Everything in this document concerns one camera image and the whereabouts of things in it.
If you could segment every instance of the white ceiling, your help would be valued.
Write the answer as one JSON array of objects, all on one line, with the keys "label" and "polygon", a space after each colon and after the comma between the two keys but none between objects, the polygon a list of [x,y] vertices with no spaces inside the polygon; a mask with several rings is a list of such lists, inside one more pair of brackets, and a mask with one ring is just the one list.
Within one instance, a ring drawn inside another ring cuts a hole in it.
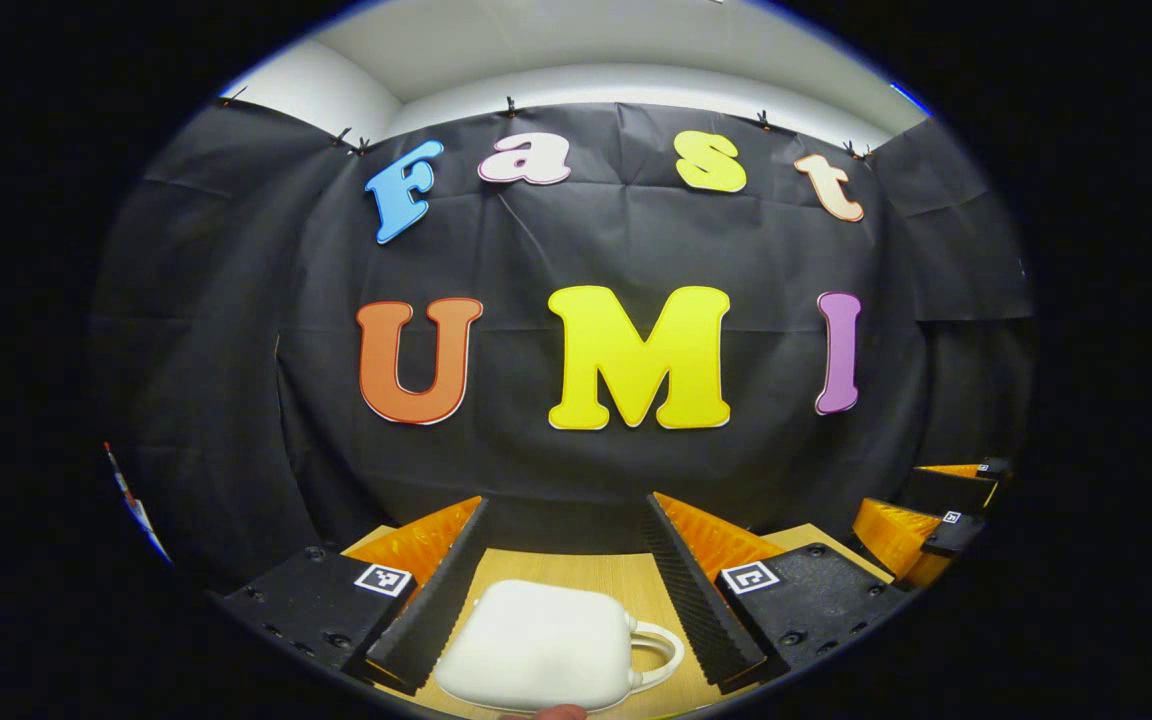
[{"label": "white ceiling", "polygon": [[756,0],[387,0],[314,39],[402,103],[558,65],[649,63],[786,88],[892,135],[925,118],[890,78]]}]

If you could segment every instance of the mug handle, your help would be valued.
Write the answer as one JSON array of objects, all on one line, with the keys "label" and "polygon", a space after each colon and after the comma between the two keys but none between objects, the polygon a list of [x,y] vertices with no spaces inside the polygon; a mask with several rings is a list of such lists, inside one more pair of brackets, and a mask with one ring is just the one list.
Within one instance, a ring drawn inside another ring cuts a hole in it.
[{"label": "mug handle", "polygon": [[[659,635],[664,641],[641,637],[641,632]],[[643,623],[643,621],[637,621],[634,632],[630,634],[630,646],[651,647],[664,653],[669,659],[662,667],[657,667],[654,670],[646,670],[646,673],[635,670],[634,688],[630,689],[630,694],[643,692],[645,689],[666,682],[669,675],[673,675],[673,672],[679,668],[679,665],[682,665],[682,659],[687,655],[685,646],[676,634],[669,632],[669,630],[664,629],[661,626]]]}]

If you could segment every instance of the foam letter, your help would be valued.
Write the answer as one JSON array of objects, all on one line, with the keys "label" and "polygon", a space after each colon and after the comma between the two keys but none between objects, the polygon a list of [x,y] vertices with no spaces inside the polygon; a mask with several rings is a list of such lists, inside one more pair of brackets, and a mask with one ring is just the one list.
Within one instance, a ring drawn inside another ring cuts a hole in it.
[{"label": "foam letter", "polygon": [[438,324],[434,384],[417,393],[397,382],[399,333],[412,319],[412,306],[406,302],[372,302],[358,310],[358,388],[367,407],[381,418],[414,425],[433,425],[455,414],[465,400],[470,323],[482,314],[483,304],[477,300],[431,302],[429,319]]},{"label": "foam letter", "polygon": [[824,389],[817,397],[817,412],[841,414],[850,410],[861,396],[855,384],[856,314],[861,313],[861,301],[846,291],[826,291],[818,297],[817,310],[824,314],[828,347],[824,363]]},{"label": "foam letter", "polygon": [[732,303],[712,287],[682,287],[660,310],[652,336],[634,328],[616,295],[605,287],[568,287],[550,295],[563,319],[563,397],[550,425],[563,430],[607,427],[598,402],[598,376],[631,429],[643,423],[657,389],[669,376],[669,395],[657,410],[665,429],[717,429],[732,408],[723,402],[718,343]]},{"label": "foam letter", "polygon": [[[376,229],[376,242],[384,245],[425,217],[429,202],[412,200],[412,190],[429,192],[434,187],[434,168],[430,168],[425,160],[435,158],[442,151],[442,142],[422,142],[419,147],[402,156],[397,162],[376,173],[367,181],[365,190],[376,194],[376,209],[380,210],[380,228]],[[410,173],[406,173],[408,165],[411,165]]]},{"label": "foam letter", "polygon": [[847,220],[849,223],[861,221],[865,217],[865,209],[859,202],[851,202],[842,194],[842,184],[847,182],[847,173],[839,168],[829,167],[829,161],[823,156],[806,156],[794,164],[799,173],[806,173],[812,179],[812,187],[817,191],[817,199],[820,205],[829,211],[829,214]]},{"label": "foam letter", "polygon": [[554,184],[573,174],[566,165],[570,143],[553,132],[523,132],[495,143],[502,152],[479,164],[479,177],[488,182],[513,182],[524,179],[531,184]]},{"label": "foam letter", "polygon": [[682,156],[675,167],[690,187],[723,192],[745,187],[745,168],[732,160],[738,151],[726,137],[689,129],[673,138],[673,149]]}]

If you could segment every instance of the orange letter u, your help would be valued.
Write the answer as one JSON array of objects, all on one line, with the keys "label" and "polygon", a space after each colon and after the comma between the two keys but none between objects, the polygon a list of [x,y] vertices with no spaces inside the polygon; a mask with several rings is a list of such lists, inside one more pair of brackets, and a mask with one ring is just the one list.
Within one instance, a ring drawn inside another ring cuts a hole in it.
[{"label": "orange letter u", "polygon": [[397,382],[397,341],[412,319],[412,306],[372,302],[358,310],[358,389],[376,415],[393,423],[433,425],[448,419],[465,400],[470,323],[480,318],[483,304],[467,297],[435,300],[426,314],[438,325],[434,382],[425,392],[408,392]]}]

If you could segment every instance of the white mug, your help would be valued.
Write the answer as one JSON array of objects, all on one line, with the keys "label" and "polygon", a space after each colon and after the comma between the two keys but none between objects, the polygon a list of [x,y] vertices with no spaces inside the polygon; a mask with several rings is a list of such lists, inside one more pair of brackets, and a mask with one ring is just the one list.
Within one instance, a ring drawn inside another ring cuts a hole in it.
[{"label": "white mug", "polygon": [[[653,649],[668,661],[641,673],[631,647]],[[570,703],[598,712],[666,682],[684,657],[677,635],[635,620],[612,597],[502,579],[475,601],[434,681],[457,700],[492,710]]]}]

